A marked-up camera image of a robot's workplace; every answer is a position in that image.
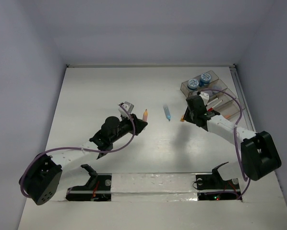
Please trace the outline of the red capped white marker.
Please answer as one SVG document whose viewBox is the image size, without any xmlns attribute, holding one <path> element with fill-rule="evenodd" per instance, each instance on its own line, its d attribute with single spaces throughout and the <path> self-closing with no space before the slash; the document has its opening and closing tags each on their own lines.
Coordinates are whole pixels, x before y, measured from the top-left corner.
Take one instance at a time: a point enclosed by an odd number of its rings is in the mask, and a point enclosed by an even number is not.
<svg viewBox="0 0 287 230">
<path fill-rule="evenodd" d="M 208 111 L 213 111 L 213 110 L 216 109 L 222 102 L 223 102 L 223 100 L 220 100 L 219 102 L 217 102 L 216 104 L 214 104 L 211 108 L 209 108 Z"/>
</svg>

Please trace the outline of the pink pencil shaped highlighter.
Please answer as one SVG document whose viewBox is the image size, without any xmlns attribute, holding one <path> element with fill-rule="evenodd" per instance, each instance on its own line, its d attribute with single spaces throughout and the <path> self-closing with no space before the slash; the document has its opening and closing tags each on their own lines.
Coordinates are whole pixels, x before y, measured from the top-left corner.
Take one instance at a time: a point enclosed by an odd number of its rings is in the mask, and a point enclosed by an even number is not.
<svg viewBox="0 0 287 230">
<path fill-rule="evenodd" d="M 147 119 L 148 119 L 148 111 L 147 111 L 147 109 L 145 109 L 145 111 L 143 113 L 143 121 L 147 122 Z"/>
</svg>

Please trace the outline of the blue lidded jar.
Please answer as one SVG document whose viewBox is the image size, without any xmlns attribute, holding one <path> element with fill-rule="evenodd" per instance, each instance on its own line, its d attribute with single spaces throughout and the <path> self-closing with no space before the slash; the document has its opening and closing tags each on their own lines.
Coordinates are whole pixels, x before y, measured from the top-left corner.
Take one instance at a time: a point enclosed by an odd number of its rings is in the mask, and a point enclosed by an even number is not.
<svg viewBox="0 0 287 230">
<path fill-rule="evenodd" d="M 210 81 L 211 81 L 211 78 L 212 78 L 212 76 L 209 73 L 207 73 L 207 72 L 203 73 L 200 76 L 199 86 L 202 87 L 202 86 L 205 86 L 205 85 L 209 84 Z"/>
<path fill-rule="evenodd" d="M 195 78 L 188 80 L 187 88 L 194 91 L 199 88 L 199 81 Z"/>
</svg>

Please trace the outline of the blue pencil shaped highlighter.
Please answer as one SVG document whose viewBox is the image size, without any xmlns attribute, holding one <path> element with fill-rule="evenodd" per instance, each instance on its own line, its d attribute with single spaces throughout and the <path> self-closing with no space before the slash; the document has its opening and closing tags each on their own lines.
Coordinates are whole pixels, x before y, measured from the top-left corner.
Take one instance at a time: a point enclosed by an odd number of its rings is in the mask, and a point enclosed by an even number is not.
<svg viewBox="0 0 287 230">
<path fill-rule="evenodd" d="M 164 109 L 164 113 L 165 113 L 166 119 L 168 121 L 171 121 L 171 114 L 170 114 L 170 111 L 169 111 L 169 107 L 165 104 L 163 106 L 163 109 Z"/>
</svg>

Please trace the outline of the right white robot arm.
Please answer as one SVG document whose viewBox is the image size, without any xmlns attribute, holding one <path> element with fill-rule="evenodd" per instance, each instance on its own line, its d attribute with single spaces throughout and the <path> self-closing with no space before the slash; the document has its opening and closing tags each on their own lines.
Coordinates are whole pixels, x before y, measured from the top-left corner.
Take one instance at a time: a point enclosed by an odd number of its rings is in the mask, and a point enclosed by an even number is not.
<svg viewBox="0 0 287 230">
<path fill-rule="evenodd" d="M 282 162 L 272 136 L 237 126 L 219 112 L 208 111 L 201 96 L 186 99 L 184 120 L 220 136 L 235 146 L 242 175 L 257 181 L 281 167 Z"/>
</svg>

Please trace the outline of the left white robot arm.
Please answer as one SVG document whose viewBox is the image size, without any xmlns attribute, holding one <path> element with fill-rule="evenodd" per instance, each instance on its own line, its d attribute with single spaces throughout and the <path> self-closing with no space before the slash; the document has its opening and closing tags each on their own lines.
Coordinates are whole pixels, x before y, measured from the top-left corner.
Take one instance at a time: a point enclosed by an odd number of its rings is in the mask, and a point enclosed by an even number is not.
<svg viewBox="0 0 287 230">
<path fill-rule="evenodd" d="M 35 156 L 19 179 L 21 193 L 40 206 L 57 191 L 65 190 L 68 201 L 109 201 L 110 176 L 100 175 L 90 161 L 121 151 L 148 125 L 147 112 L 142 119 L 122 113 L 107 117 L 101 128 L 80 147 L 49 149 Z"/>
</svg>

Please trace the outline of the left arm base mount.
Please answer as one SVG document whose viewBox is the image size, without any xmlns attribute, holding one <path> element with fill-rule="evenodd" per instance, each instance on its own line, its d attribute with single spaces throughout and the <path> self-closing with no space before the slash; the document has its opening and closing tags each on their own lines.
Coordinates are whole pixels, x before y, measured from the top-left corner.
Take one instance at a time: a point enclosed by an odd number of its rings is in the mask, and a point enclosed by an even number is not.
<svg viewBox="0 0 287 230">
<path fill-rule="evenodd" d="M 66 200 L 68 201 L 111 201 L 112 174 L 98 174 L 90 165 L 81 165 L 90 176 L 85 185 L 68 188 Z"/>
</svg>

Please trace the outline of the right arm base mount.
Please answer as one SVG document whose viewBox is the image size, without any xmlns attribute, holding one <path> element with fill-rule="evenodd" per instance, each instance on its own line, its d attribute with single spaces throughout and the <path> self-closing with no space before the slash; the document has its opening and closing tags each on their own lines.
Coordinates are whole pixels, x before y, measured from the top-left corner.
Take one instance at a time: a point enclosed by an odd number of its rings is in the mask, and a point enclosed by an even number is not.
<svg viewBox="0 0 287 230">
<path fill-rule="evenodd" d="M 192 183 L 194 189 L 197 190 L 199 201 L 222 201 L 236 200 L 240 198 L 241 190 L 239 181 L 236 179 L 223 180 L 218 169 L 227 164 L 222 163 L 212 169 L 210 173 L 197 174 Z"/>
</svg>

